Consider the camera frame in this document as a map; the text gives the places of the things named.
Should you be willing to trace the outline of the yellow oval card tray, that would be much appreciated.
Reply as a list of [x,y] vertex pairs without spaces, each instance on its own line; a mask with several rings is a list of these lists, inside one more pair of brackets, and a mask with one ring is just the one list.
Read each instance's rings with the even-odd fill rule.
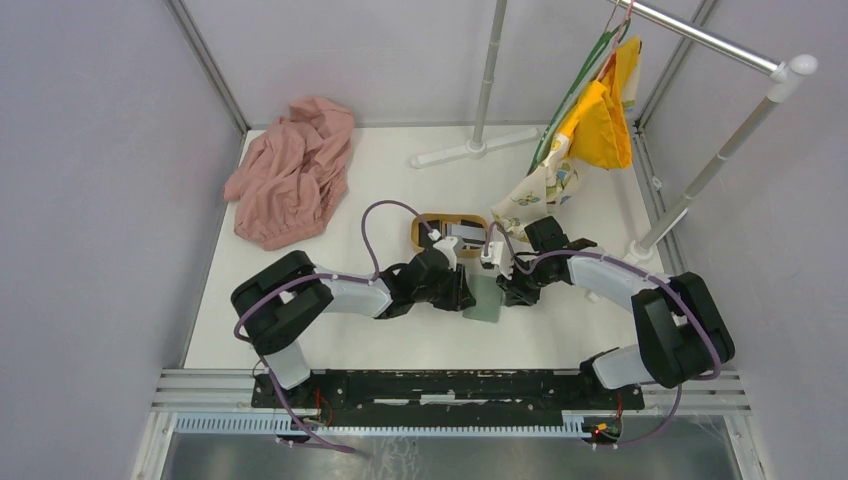
[[[480,256],[489,226],[483,217],[448,213],[422,213],[421,217],[442,236],[455,236],[463,241],[463,249],[458,253],[459,258],[471,259]],[[417,252],[433,245],[427,228],[419,220],[414,220],[410,225],[410,240]]]

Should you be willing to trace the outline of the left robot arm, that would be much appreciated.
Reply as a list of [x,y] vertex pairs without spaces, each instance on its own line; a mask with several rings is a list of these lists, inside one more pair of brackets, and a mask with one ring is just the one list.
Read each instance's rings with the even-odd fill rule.
[[465,268],[435,249],[391,265],[374,279],[322,268],[295,250],[236,287],[230,302],[239,316],[236,336],[253,347],[276,379],[278,397],[295,408],[314,394],[312,369],[298,338],[320,315],[392,319],[418,303],[448,312],[476,305]]

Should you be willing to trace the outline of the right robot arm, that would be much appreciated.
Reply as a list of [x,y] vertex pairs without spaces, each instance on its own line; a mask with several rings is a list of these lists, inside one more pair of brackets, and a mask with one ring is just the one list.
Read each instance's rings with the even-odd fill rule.
[[602,408],[628,385],[671,389],[690,380],[711,380],[735,357],[735,343],[701,276],[651,273],[594,241],[569,239],[551,216],[529,224],[525,232],[529,252],[515,251],[509,239],[493,238],[481,250],[481,264],[499,272],[506,305],[533,306],[543,288],[564,283],[609,300],[633,317],[635,344],[581,364],[577,392],[585,405]]

